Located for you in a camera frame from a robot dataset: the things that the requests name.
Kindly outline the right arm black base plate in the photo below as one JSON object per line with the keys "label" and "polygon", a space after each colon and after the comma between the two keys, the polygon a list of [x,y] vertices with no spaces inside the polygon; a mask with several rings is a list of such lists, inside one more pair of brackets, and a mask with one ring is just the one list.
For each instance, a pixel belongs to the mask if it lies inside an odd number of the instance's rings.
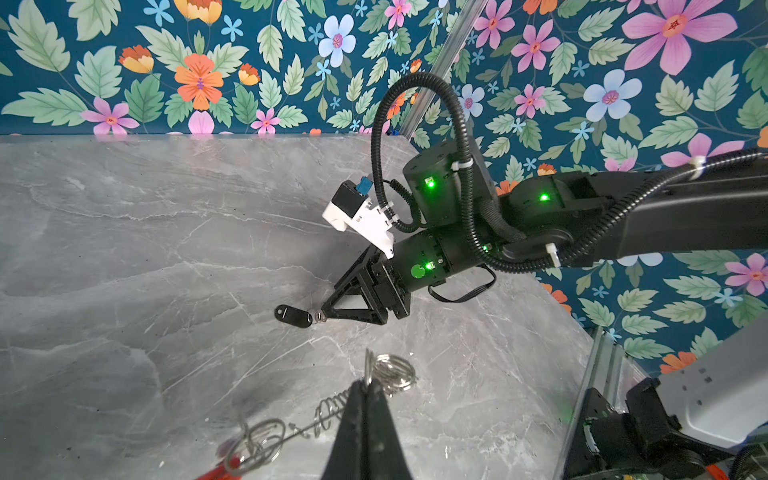
{"label": "right arm black base plate", "polygon": [[586,389],[566,446],[563,479],[602,479],[609,464],[600,453],[598,427],[605,427],[616,415],[598,389]]}

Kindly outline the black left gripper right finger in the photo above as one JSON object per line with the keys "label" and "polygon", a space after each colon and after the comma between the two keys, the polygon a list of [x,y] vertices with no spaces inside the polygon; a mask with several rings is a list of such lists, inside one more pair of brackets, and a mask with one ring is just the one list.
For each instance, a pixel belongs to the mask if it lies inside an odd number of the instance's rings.
{"label": "black left gripper right finger", "polygon": [[412,479],[389,408],[378,380],[372,380],[365,400],[366,479]]}

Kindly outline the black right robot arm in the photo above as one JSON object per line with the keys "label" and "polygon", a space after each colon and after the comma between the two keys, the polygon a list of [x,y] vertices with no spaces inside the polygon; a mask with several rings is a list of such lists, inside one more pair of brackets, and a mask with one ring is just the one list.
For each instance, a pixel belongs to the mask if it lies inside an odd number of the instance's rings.
{"label": "black right robot arm", "polygon": [[[435,93],[455,138],[415,156],[402,182],[381,166],[389,109],[412,89]],[[585,267],[633,254],[767,243],[767,153],[696,156],[655,173],[573,172],[497,193],[452,87],[415,73],[382,99],[371,137],[372,175],[344,182],[324,216],[367,248],[322,304],[320,319],[383,325],[405,318],[411,296],[480,267],[493,274]],[[767,317],[692,364],[646,378],[617,409],[587,386],[557,467],[560,479],[657,474],[693,479],[730,463],[732,479],[767,475]]]}

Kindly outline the black car key fob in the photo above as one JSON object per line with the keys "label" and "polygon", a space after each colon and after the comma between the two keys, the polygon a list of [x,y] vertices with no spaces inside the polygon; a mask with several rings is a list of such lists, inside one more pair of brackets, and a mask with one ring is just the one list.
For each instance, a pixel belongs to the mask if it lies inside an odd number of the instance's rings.
{"label": "black car key fob", "polygon": [[278,305],[273,314],[278,321],[300,329],[308,329],[316,323],[327,321],[327,316],[321,310],[312,313],[287,304]]}

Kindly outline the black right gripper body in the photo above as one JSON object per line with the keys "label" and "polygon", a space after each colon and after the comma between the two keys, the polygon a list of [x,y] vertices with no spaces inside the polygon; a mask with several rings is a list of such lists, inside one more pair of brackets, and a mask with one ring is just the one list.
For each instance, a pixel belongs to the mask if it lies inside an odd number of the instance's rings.
{"label": "black right gripper body", "polygon": [[363,252],[359,282],[360,296],[367,306],[364,322],[385,325],[390,313],[397,319],[410,315],[411,293],[396,275],[391,261],[374,246]]}

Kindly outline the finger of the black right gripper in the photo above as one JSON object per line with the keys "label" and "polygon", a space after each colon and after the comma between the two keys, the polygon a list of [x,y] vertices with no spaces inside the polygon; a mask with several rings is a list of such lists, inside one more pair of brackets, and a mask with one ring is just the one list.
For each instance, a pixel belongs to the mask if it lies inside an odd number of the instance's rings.
{"label": "finger of the black right gripper", "polygon": [[326,319],[350,320],[372,325],[385,325],[389,316],[387,309],[371,308],[337,309],[322,307],[321,312]]}
{"label": "finger of the black right gripper", "polygon": [[[324,301],[324,312],[379,312],[380,306],[375,298],[373,279],[370,265],[380,256],[378,250],[366,247],[352,266],[342,275],[334,285],[333,293]],[[336,305],[345,296],[362,296],[366,304],[365,309],[338,309]]]}

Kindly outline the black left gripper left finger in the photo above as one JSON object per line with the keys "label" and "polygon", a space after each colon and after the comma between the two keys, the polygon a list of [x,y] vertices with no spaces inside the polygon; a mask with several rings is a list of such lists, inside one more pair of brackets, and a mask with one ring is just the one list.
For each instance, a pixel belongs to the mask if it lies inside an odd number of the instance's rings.
{"label": "black left gripper left finger", "polygon": [[355,381],[345,406],[323,480],[368,478],[367,395],[362,380]]}

